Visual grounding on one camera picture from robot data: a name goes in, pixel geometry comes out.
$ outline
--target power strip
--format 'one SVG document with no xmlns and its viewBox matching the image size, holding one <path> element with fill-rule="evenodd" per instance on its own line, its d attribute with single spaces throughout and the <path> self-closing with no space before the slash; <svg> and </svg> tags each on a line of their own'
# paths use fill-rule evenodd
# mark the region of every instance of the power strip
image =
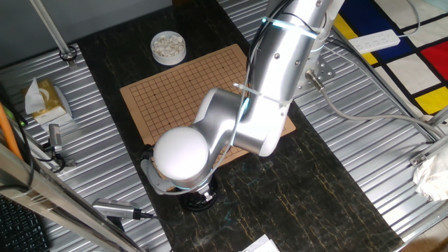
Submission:
<svg viewBox="0 0 448 252">
<path fill-rule="evenodd" d="M 389 29 L 349 41 L 360 54 L 364 54 L 396 46 L 399 44 L 400 38 L 393 30 Z"/>
</svg>

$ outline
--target black keyboard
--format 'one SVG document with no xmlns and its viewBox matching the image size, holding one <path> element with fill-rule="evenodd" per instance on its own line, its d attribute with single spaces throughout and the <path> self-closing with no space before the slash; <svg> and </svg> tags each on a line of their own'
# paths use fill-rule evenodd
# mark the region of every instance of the black keyboard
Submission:
<svg viewBox="0 0 448 252">
<path fill-rule="evenodd" d="M 44 252 L 50 242 L 40 216 L 0 195 L 0 251 Z"/>
</svg>

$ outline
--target silver slatted floor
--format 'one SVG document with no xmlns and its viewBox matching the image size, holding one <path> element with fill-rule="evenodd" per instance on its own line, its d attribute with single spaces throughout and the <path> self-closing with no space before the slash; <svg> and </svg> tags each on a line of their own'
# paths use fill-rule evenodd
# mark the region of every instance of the silver slatted floor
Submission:
<svg viewBox="0 0 448 252">
<path fill-rule="evenodd" d="M 59 51 L 23 62 L 0 71 L 0 81 L 11 101 L 29 122 L 26 130 L 39 143 L 48 140 L 48 133 L 25 114 L 20 89 L 31 84 L 32 78 L 49 78 L 69 102 L 73 122 L 61 126 L 64 151 L 62 155 L 76 161 L 59 177 L 88 202 L 98 197 L 133 201 L 147 212 L 153 207 L 126 151 L 117 127 L 111 118 L 83 55 L 78 50 L 76 69 L 70 69 L 59 58 Z M 51 251 L 100 250 L 69 230 L 46 221 L 52 242 Z M 158 220 L 124 220 L 126 234 L 141 247 L 166 252 L 170 245 Z"/>
<path fill-rule="evenodd" d="M 265 15 L 265 0 L 218 0 L 244 37 L 251 42 Z M 353 64 L 333 53 L 325 59 L 335 80 L 325 88 L 335 105 L 351 115 L 401 114 L 395 98 Z M 415 193 L 409 159 L 427 147 L 426 137 L 398 120 L 349 121 L 337 117 L 316 91 L 302 93 L 296 104 L 393 230 L 406 242 L 441 221 L 446 202 L 427 202 Z"/>
</svg>

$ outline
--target silver robot arm segment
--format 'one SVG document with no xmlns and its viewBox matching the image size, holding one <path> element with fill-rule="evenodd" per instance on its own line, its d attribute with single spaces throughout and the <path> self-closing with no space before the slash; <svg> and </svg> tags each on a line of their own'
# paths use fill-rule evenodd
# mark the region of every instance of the silver robot arm segment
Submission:
<svg viewBox="0 0 448 252">
<path fill-rule="evenodd" d="M 269 24 L 252 52 L 243 106 L 238 94 L 210 90 L 192 125 L 160 137 L 153 153 L 157 169 L 150 160 L 141 163 L 157 193 L 181 195 L 207 187 L 216 158 L 228 144 L 261 156 L 274 151 L 294 91 L 306 81 L 306 71 L 319 70 L 321 49 L 343 1 L 284 2 L 288 5 L 275 19 L 264 19 Z M 182 191 L 167 192 L 173 186 Z"/>
</svg>

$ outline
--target marble surface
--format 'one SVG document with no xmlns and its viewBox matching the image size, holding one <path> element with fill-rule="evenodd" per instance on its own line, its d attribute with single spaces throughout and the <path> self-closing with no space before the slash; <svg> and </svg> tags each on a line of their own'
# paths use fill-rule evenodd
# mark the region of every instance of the marble surface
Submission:
<svg viewBox="0 0 448 252">
<path fill-rule="evenodd" d="M 164 30 L 184 37 L 184 62 L 233 43 L 249 49 L 215 0 L 169 7 L 78 41 L 140 175 L 143 142 L 119 89 L 169 68 L 150 49 Z M 271 156 L 248 154 L 216 172 L 220 195 L 207 211 L 182 209 L 142 176 L 158 216 L 174 226 L 175 251 L 240 251 L 263 234 L 285 252 L 391 251 L 402 244 L 299 108 L 293 104 L 288 114 L 297 129 Z"/>
</svg>

